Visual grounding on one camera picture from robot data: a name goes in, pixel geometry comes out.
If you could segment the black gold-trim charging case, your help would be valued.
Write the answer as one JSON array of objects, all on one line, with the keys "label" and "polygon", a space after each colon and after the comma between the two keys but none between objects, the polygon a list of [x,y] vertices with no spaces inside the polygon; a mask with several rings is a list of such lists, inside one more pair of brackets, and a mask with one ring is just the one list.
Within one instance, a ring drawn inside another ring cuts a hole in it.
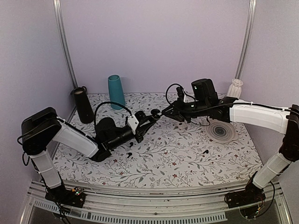
[{"label": "black gold-trim charging case", "polygon": [[153,109],[153,110],[151,110],[150,113],[151,113],[152,118],[155,120],[159,120],[161,118],[159,109]]}]

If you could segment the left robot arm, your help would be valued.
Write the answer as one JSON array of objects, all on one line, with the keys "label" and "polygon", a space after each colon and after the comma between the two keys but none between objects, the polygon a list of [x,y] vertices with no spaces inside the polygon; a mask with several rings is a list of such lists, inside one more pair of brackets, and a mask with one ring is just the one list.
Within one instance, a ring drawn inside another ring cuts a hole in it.
[{"label": "left robot arm", "polygon": [[92,138],[58,117],[54,108],[48,107],[23,120],[21,136],[17,141],[45,183],[45,198],[58,204],[82,208],[86,197],[84,190],[79,187],[72,190],[65,188],[47,152],[47,145],[56,141],[92,161],[101,162],[111,156],[111,151],[118,146],[132,139],[138,143],[143,141],[146,132],[160,119],[159,113],[158,109],[154,109],[147,116],[143,111],[138,111],[126,117],[124,127],[117,127],[112,118],[103,118],[95,125],[96,136]]}]

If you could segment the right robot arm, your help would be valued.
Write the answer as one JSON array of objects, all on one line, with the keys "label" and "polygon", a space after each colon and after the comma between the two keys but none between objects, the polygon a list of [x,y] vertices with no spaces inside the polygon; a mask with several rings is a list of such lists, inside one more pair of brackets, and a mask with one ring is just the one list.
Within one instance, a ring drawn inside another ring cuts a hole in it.
[{"label": "right robot arm", "polygon": [[225,195],[229,208],[265,200],[264,187],[299,159],[299,107],[274,107],[225,96],[218,98],[211,79],[191,83],[194,101],[185,102],[183,87],[177,85],[178,98],[162,110],[162,114],[179,122],[190,123],[197,117],[208,116],[222,122],[244,123],[276,131],[284,135],[279,150],[256,171],[244,190]]}]

